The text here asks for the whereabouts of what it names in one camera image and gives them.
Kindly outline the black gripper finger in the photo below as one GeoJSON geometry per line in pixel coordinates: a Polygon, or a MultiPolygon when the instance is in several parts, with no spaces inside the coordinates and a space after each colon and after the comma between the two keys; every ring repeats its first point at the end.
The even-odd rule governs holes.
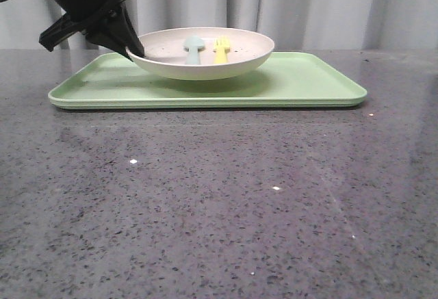
{"type": "Polygon", "coordinates": [[[87,29],[85,38],[89,43],[105,47],[131,60],[126,51],[133,39],[131,27],[93,27],[87,29]]]}
{"type": "Polygon", "coordinates": [[[124,4],[114,8],[106,20],[108,49],[123,56],[128,56],[127,49],[136,56],[144,56],[144,47],[131,24],[124,4]]]}

